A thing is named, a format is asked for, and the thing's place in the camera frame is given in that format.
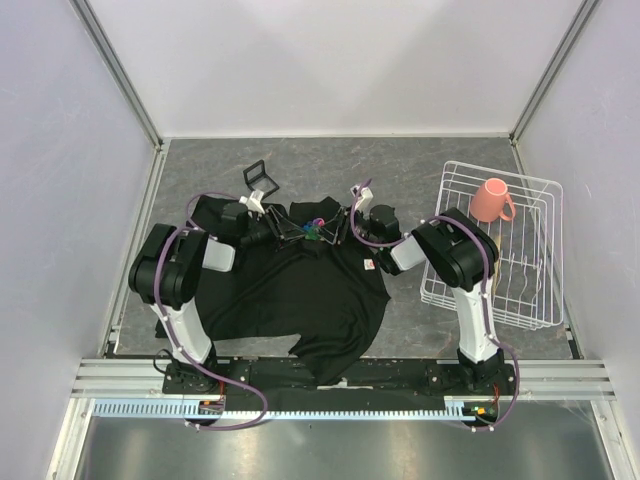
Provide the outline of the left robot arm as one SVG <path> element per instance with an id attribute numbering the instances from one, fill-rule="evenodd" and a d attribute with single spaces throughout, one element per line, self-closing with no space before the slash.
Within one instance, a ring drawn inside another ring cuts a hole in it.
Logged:
<path id="1" fill-rule="evenodd" d="M 195 296 L 205 270 L 227 274 L 237 269 L 239 253 L 249 247 L 286 240 L 285 212 L 258 200 L 192 200 L 181 227 L 156 224 L 138 252 L 129 288 L 150 306 L 178 362 L 189 364 L 185 382 L 208 393 L 219 382 L 213 341 L 205 332 Z"/>

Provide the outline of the black polo shirt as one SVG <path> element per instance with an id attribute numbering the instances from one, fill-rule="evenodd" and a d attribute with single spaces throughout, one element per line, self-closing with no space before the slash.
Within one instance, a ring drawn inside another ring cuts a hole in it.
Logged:
<path id="1" fill-rule="evenodd" d="M 245 249 L 237 269 L 202 272 L 195 303 L 215 348 L 223 340 L 293 337 L 290 354 L 321 383 L 335 380 L 371 346 L 389 302 L 375 254 L 318 230 L 345 206 L 332 198 L 271 204 L 306 231 L 304 240 Z"/>

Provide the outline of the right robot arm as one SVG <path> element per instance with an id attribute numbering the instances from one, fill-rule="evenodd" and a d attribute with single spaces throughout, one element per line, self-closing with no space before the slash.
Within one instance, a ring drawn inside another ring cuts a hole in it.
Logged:
<path id="1" fill-rule="evenodd" d="M 505 364 L 492 311 L 491 288 L 499 259 L 496 243 L 455 207 L 405 236 L 388 205 L 375 206 L 368 218 L 354 206 L 340 212 L 343 218 L 335 228 L 339 242 L 351 237 L 374 249 L 377 264 L 394 276 L 425 263 L 449 288 L 459 323 L 460 386 L 477 394 L 508 383 L 512 371 Z"/>

